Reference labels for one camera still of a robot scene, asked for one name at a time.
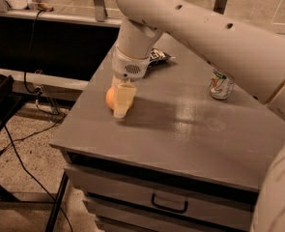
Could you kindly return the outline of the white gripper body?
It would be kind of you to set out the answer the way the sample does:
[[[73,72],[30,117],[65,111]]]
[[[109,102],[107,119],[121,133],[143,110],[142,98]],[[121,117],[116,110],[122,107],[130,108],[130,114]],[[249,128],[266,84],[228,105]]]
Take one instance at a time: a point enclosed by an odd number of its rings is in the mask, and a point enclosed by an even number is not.
[[[149,65],[150,50],[137,51],[129,54],[116,45],[112,51],[112,71],[120,80],[136,80],[142,78]]]

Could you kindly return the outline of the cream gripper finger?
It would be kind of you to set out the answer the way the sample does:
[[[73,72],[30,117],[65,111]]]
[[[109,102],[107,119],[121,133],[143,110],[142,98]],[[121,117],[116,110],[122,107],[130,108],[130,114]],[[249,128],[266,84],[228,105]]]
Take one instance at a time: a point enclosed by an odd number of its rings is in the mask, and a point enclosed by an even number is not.
[[[114,95],[114,111],[115,118],[124,118],[128,110],[133,104],[136,93],[135,86],[130,82],[123,82],[116,86]]]
[[[117,77],[113,76],[112,77],[111,86],[112,87],[117,87],[121,82],[122,82],[121,79],[118,79]]]

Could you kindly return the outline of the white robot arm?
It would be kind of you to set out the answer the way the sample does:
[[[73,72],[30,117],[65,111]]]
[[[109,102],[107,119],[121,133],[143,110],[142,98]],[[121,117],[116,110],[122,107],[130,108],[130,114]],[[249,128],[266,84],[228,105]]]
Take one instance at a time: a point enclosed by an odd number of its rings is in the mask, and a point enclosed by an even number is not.
[[[114,115],[133,102],[163,33],[229,77],[285,121],[285,38],[184,0],[116,0],[124,18],[112,58]]]

